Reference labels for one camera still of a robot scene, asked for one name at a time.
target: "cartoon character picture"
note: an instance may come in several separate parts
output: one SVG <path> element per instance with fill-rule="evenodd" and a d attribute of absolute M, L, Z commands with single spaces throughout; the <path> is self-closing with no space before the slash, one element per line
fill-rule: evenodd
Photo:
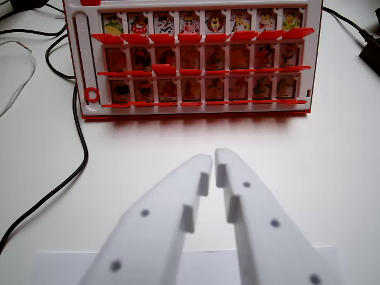
<path fill-rule="evenodd" d="M 182 101 L 194 102 L 201 100 L 201 84 L 196 79 L 182 80 Z"/>
<path fill-rule="evenodd" d="M 179 17 L 183 21 L 180 33 L 199 34 L 199 17 L 194 12 L 181 12 Z"/>
<path fill-rule="evenodd" d="M 220 78 L 206 78 L 205 99 L 209 101 L 220 101 L 224 99 L 224 84 Z"/>
<path fill-rule="evenodd" d="M 229 81 L 229 100 L 247 99 L 248 83 L 242 77 L 232 77 Z"/>
<path fill-rule="evenodd" d="M 123 33 L 122 20 L 118 18 L 116 13 L 102 14 L 103 32 L 112 35 Z"/>
<path fill-rule="evenodd" d="M 200 52 L 195 46 L 180 48 L 180 67 L 185 69 L 200 68 Z"/>
<path fill-rule="evenodd" d="M 283 43 L 280 47 L 280 67 L 293 67 L 298 64 L 298 47 L 295 43 Z"/>
<path fill-rule="evenodd" d="M 129 85 L 122 80 L 110 80 L 112 103 L 128 103 L 131 101 Z"/>
<path fill-rule="evenodd" d="M 219 11 L 206 12 L 207 33 L 224 33 L 224 15 Z"/>
<path fill-rule="evenodd" d="M 273 67 L 274 49 L 270 43 L 255 46 L 255 68 Z"/>
<path fill-rule="evenodd" d="M 230 46 L 230 69 L 248 68 L 249 50 L 245 45 Z"/>
<path fill-rule="evenodd" d="M 220 46 L 206 46 L 206 70 L 224 69 L 224 50 Z"/>
<path fill-rule="evenodd" d="M 246 10 L 231 11 L 232 33 L 234 31 L 249 31 L 251 29 L 251 15 Z"/>
<path fill-rule="evenodd" d="M 298 9 L 283 10 L 283 30 L 299 28 L 302 25 L 302 13 Z"/>
<path fill-rule="evenodd" d="M 136 101 L 153 102 L 153 85 L 148 80 L 135 80 Z"/>
<path fill-rule="evenodd" d="M 177 85 L 172 80 L 158 80 L 160 102 L 177 101 Z"/>
<path fill-rule="evenodd" d="M 154 13 L 154 32 L 156 34 L 172 34 L 174 31 L 174 19 L 169 13 Z"/>
<path fill-rule="evenodd" d="M 150 52 L 144 47 L 131 48 L 132 70 L 152 70 Z"/>
<path fill-rule="evenodd" d="M 170 47 L 156 48 L 156 61 L 158 64 L 176 65 L 176 53 Z"/>
<path fill-rule="evenodd" d="M 255 87 L 254 87 L 254 99 L 270 99 L 271 97 L 271 81 L 268 77 L 256 77 L 254 78 Z"/>
<path fill-rule="evenodd" d="M 126 55 L 118 47 L 106 49 L 107 70 L 122 72 L 126 68 Z"/>
<path fill-rule="evenodd" d="M 257 10 L 257 27 L 258 31 L 275 30 L 277 14 L 273 10 L 258 9 Z"/>
<path fill-rule="evenodd" d="M 147 34 L 148 18 L 143 13 L 129 13 L 129 32 L 131 34 Z"/>
<path fill-rule="evenodd" d="M 277 98 L 294 98 L 296 81 L 292 76 L 280 76 L 277 83 Z"/>

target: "red ring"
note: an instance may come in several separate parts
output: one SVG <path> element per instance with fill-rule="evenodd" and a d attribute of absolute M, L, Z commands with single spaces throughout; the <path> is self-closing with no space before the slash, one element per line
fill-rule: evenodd
<path fill-rule="evenodd" d="M 94 91 L 96 93 L 96 97 L 94 99 L 90 98 L 90 95 L 89 95 L 90 91 Z M 98 102 L 99 97 L 100 97 L 99 90 L 95 87 L 89 87 L 89 88 L 86 88 L 86 90 L 84 90 L 84 98 L 91 103 Z"/>

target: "white table surface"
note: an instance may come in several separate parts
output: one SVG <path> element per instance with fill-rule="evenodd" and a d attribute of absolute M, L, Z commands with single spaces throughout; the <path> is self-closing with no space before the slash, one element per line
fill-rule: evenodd
<path fill-rule="evenodd" d="M 61 7 L 59 0 L 51 4 Z M 376 27 L 377 0 L 326 0 L 364 29 Z M 9 11 L 0 7 L 0 15 Z M 0 23 L 58 31 L 50 8 Z M 358 32 L 344 24 L 360 43 Z M 0 118 L 0 235 L 81 163 L 83 151 L 71 111 L 73 85 L 50 72 L 43 36 L 22 41 L 37 62 L 34 77 Z M 30 284 L 41 251 L 98 251 L 120 215 L 189 157 L 226 147 L 244 157 L 313 246 L 337 246 L 347 284 L 380 280 L 380 77 L 358 57 L 361 48 L 326 12 L 312 113 L 298 117 L 165 119 L 81 122 L 90 159 L 83 173 L 34 215 L 0 256 L 0 284 Z M 72 74 L 66 42 L 51 56 Z M 30 72 L 27 52 L 0 47 L 0 106 Z M 201 200 L 196 233 L 185 249 L 233 249 L 224 198 L 213 178 Z"/>

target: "guess who game board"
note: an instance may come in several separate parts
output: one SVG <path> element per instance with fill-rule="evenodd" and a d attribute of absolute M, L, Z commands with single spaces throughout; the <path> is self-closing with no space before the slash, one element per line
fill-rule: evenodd
<path fill-rule="evenodd" d="M 309 113 L 322 0 L 64 0 L 84 118 Z"/>

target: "red plastic flap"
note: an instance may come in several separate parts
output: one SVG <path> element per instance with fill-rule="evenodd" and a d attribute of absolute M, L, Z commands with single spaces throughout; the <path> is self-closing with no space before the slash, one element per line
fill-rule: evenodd
<path fill-rule="evenodd" d="M 277 103 L 279 104 L 306 104 L 305 100 L 298 99 L 277 99 Z"/>
<path fill-rule="evenodd" d="M 125 72 L 98 72 L 97 75 L 105 75 L 108 77 L 125 77 L 128 75 L 128 71 L 125 71 Z"/>
<path fill-rule="evenodd" d="M 180 69 L 180 75 L 201 75 L 202 71 L 199 69 Z"/>
<path fill-rule="evenodd" d="M 313 28 L 292 28 L 283 34 L 283 39 L 302 39 L 314 32 Z"/>
<path fill-rule="evenodd" d="M 128 43 L 149 43 L 146 34 L 121 34 L 120 36 Z"/>
<path fill-rule="evenodd" d="M 147 76 L 147 77 L 152 76 L 151 71 L 143 71 L 143 70 L 131 70 L 131 71 L 126 71 L 125 73 L 127 73 L 130 76 Z"/>
<path fill-rule="evenodd" d="M 269 104 L 269 103 L 275 103 L 277 100 L 275 99 L 256 99 L 252 100 L 253 104 Z"/>
<path fill-rule="evenodd" d="M 238 105 L 238 104 L 248 104 L 252 103 L 252 100 L 234 100 L 234 101 L 229 101 L 229 105 Z"/>
<path fill-rule="evenodd" d="M 177 74 L 176 68 L 170 64 L 153 64 L 152 69 L 156 75 L 171 75 L 175 76 Z"/>
<path fill-rule="evenodd" d="M 183 102 L 180 104 L 181 106 L 202 106 L 202 102 Z"/>
<path fill-rule="evenodd" d="M 236 31 L 232 34 L 231 40 L 252 40 L 258 34 L 257 31 Z"/>
<path fill-rule="evenodd" d="M 283 30 L 273 30 L 273 31 L 262 31 L 258 36 L 257 40 L 275 40 L 281 37 L 285 31 Z"/>
<path fill-rule="evenodd" d="M 228 104 L 227 101 L 207 101 L 206 105 L 225 105 Z"/>
<path fill-rule="evenodd" d="M 129 103 L 125 104 L 106 104 L 102 105 L 103 108 L 130 108 L 131 105 Z"/>
<path fill-rule="evenodd" d="M 212 75 L 212 74 L 227 74 L 227 70 L 208 70 L 206 71 L 206 74 Z"/>
<path fill-rule="evenodd" d="M 155 106 L 178 106 L 177 102 L 155 103 Z"/>
<path fill-rule="evenodd" d="M 82 6 L 99 6 L 100 0 L 81 0 Z"/>
<path fill-rule="evenodd" d="M 309 65 L 300 65 L 300 66 L 287 66 L 282 67 L 280 72 L 299 72 L 301 70 L 311 69 Z"/>
<path fill-rule="evenodd" d="M 124 42 L 119 36 L 114 36 L 112 34 L 91 34 L 91 37 L 101 43 L 108 43 L 111 45 L 119 45 Z"/>
<path fill-rule="evenodd" d="M 242 74 L 242 73 L 250 73 L 254 72 L 255 70 L 253 68 L 247 68 L 247 69 L 233 69 L 230 70 L 230 74 Z"/>
<path fill-rule="evenodd" d="M 200 42 L 202 36 L 200 34 L 178 34 L 178 40 L 181 43 Z"/>
<path fill-rule="evenodd" d="M 130 105 L 134 105 L 136 107 L 153 107 L 153 102 L 130 102 Z"/>
<path fill-rule="evenodd" d="M 280 67 L 255 68 L 254 73 L 273 73 L 280 70 Z"/>
<path fill-rule="evenodd" d="M 151 34 L 149 36 L 155 43 L 174 43 L 172 34 Z"/>
<path fill-rule="evenodd" d="M 223 42 L 229 37 L 229 34 L 207 34 L 205 42 Z"/>

